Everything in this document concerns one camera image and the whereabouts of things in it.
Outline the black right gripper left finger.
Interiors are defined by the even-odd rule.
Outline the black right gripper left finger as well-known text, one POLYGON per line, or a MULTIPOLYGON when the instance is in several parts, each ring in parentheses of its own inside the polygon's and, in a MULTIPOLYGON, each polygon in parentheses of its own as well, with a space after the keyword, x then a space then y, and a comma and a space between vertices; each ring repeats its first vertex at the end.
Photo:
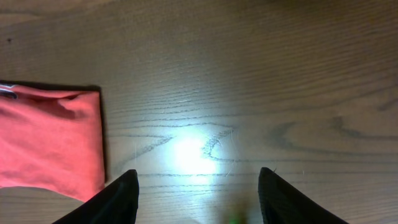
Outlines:
POLYGON ((138 201, 137 172, 130 169, 54 224, 135 224, 138 201))

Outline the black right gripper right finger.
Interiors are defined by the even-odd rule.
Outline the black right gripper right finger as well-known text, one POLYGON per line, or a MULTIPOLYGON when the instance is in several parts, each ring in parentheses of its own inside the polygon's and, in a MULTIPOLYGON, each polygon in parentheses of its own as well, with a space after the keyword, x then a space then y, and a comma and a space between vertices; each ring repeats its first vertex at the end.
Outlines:
POLYGON ((267 167, 260 171, 258 194, 266 224, 348 224, 267 167))

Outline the red t-shirt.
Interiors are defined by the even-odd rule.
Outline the red t-shirt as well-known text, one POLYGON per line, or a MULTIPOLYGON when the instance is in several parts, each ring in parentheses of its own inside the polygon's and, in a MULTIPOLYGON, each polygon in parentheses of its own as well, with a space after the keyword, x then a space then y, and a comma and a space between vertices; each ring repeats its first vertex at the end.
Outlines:
POLYGON ((1 85, 1 187, 87 201, 104 189, 100 94, 1 85))

